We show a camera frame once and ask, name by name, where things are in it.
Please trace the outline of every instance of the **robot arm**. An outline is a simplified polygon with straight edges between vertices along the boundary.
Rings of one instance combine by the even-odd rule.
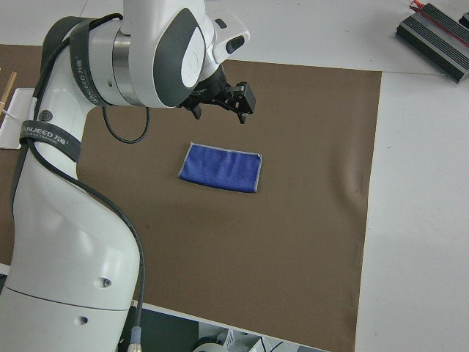
[[[121,20],[72,27],[44,64],[33,123],[23,124],[1,350],[112,352],[117,345],[143,256],[125,214],[77,180],[79,153],[71,158],[60,145],[73,141],[79,152],[91,109],[183,106],[200,117],[200,103],[215,103],[242,122],[254,109],[248,85],[231,87],[221,67],[248,32],[234,16],[207,15],[203,0],[127,0]]]

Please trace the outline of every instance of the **folded blue towel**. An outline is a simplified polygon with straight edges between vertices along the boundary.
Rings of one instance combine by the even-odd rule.
[[[255,193],[262,155],[191,143],[179,177],[204,186]]]

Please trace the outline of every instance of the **white tabletop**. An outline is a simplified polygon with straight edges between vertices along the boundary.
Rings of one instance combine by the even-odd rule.
[[[235,59],[383,71],[357,352],[469,346],[469,81],[457,85],[395,38],[408,0],[223,0],[252,41]],[[459,19],[467,0],[435,0]],[[2,4],[0,43],[40,45],[66,15],[120,0]]]

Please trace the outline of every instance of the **brown mat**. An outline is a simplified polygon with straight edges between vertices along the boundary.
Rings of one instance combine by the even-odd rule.
[[[10,70],[32,87],[40,50],[0,46],[0,87]],[[140,230],[146,302],[327,351],[353,351],[380,73],[227,62],[248,81],[256,114],[205,106],[202,120],[153,109],[148,137],[114,140],[95,109],[79,177],[110,197]],[[111,108],[124,136],[143,108]],[[257,194],[177,178],[190,142],[264,156]],[[11,167],[0,151],[0,263],[11,259]]]

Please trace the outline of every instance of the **red wire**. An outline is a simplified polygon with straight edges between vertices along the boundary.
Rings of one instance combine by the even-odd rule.
[[[428,18],[429,20],[431,20],[431,22],[433,22],[434,24],[436,24],[439,28],[441,28],[443,31],[445,31],[446,33],[448,33],[449,35],[451,35],[452,37],[455,37],[456,39],[458,39],[458,41],[460,41],[462,44],[464,44],[465,46],[467,46],[469,48],[469,43],[466,42],[465,40],[463,40],[462,38],[459,38],[457,35],[455,35],[455,33],[451,32],[449,29],[445,28],[444,26],[442,26],[441,24],[439,24],[436,20],[434,20],[433,18],[431,18],[429,15],[427,15],[420,7],[420,3],[418,1],[412,1],[410,3],[410,6],[409,8],[414,10],[415,12],[418,12],[420,13],[422,16],[424,16],[425,18]]]

